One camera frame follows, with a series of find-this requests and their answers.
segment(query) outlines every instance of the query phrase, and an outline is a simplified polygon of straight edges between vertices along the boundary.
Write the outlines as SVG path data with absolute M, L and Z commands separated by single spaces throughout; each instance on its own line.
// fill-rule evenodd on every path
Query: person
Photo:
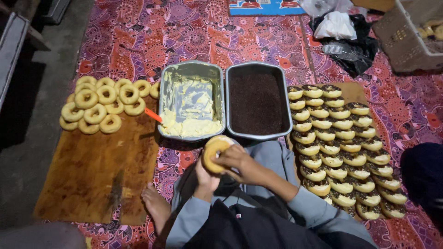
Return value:
M 213 175 L 200 157 L 171 205 L 152 184 L 143 190 L 166 248 L 377 247 L 362 224 L 298 185 L 294 153 L 278 141 L 236 143 L 213 161 L 227 170 Z

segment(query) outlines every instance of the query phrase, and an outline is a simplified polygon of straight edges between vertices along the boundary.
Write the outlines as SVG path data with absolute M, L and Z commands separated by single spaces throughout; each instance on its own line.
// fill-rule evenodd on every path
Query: concrete floor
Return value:
M 60 110 L 92 5 L 71 0 L 62 22 L 44 27 L 51 51 L 24 45 L 0 112 L 0 229 L 35 222 L 32 212 L 60 136 Z

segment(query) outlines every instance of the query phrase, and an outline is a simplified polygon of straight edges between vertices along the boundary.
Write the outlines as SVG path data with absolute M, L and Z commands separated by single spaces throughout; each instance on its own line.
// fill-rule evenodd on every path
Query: metal tray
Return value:
M 263 70 L 263 67 L 268 67 L 270 72 L 273 70 L 276 70 L 278 72 L 281 73 L 281 81 L 279 82 L 279 91 L 280 91 L 280 97 L 282 99 L 284 99 L 283 103 L 284 106 L 282 108 L 284 108 L 286 110 L 286 112 L 284 112 L 284 123 L 287 123 L 287 130 L 285 130 L 284 132 L 280 132 L 280 133 L 276 133 L 276 134 L 269 134 L 269 135 L 252 135 L 252 134 L 245 134 L 245 133 L 238 133 L 232 130 L 231 128 L 231 122 L 230 122 L 230 107 L 229 107 L 229 72 L 235 69 L 239 69 L 241 67 L 256 67 L 254 68 L 255 70 Z M 227 123 L 227 128 L 228 131 L 235 135 L 235 136 L 239 136 L 239 137 L 244 137 L 244 138 L 248 138 L 248 139 L 253 139 L 253 140 L 259 140 L 259 141 L 265 141 L 265 140 L 271 140 L 271 139 L 275 139 L 281 136 L 285 136 L 287 134 L 289 134 L 292 130 L 292 120 L 291 120 L 291 110 L 289 109 L 289 99 L 288 99 L 288 93 L 286 91 L 286 78 L 284 75 L 284 70 L 279 67 L 279 66 L 275 66 L 275 65 L 271 65 L 268 63 L 264 63 L 264 62 L 258 62 L 258 61 L 250 61 L 250 62 L 244 62 L 244 63 L 240 63 L 237 65 L 232 65 L 230 67 L 228 67 L 226 69 L 226 75 L 225 75 L 225 79 L 226 79 L 226 123 Z
M 221 129 L 213 134 L 207 134 L 197 137 L 181 137 L 181 136 L 171 136 L 164 134 L 161 125 L 158 125 L 158 130 L 160 134 L 164 137 L 187 141 L 196 142 L 206 138 L 210 138 L 215 135 L 222 134 L 226 129 L 226 117 L 225 117 L 225 89 L 223 86 L 223 71 L 222 69 L 214 64 L 209 64 L 201 61 L 185 61 L 177 63 L 174 65 L 169 65 L 165 67 L 162 71 L 162 79 L 160 83 L 160 97 L 159 97 L 159 115 L 163 113 L 164 108 L 172 110 L 174 103 L 174 98 L 172 94 L 172 82 L 174 79 L 178 80 L 181 76 L 198 76 L 203 79 L 207 79 L 212 84 L 212 92 L 208 93 L 213 100 L 214 116 L 221 122 Z

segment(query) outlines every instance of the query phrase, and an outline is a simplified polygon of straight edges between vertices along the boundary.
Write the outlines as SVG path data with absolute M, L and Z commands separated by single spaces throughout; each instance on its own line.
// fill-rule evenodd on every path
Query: gray pants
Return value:
M 268 169 L 272 169 L 283 179 L 298 186 L 295 180 L 294 153 L 282 146 L 278 141 L 266 141 L 245 148 L 248 154 Z M 174 197 L 171 210 L 179 211 L 192 196 L 197 187 L 197 175 L 194 166 L 190 166 L 183 176 L 174 184 Z M 212 197 L 212 204 L 217 199 L 226 206 L 241 204 L 249 207 L 267 207 L 276 213 L 292 220 L 286 203 L 278 196 L 262 186 L 238 185 L 229 176 L 223 176 L 218 189 Z

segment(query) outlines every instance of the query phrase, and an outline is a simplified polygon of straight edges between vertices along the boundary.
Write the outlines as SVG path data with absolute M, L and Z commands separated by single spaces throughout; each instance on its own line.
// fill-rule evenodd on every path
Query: gray sleeve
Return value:
M 203 226 L 211 203 L 192 196 L 180 210 L 166 239 L 166 248 L 183 247 Z
M 345 211 L 337 210 L 304 187 L 299 188 L 299 192 L 288 203 L 288 207 L 305 219 L 307 228 L 313 228 L 317 233 L 349 233 L 377 247 L 362 224 Z

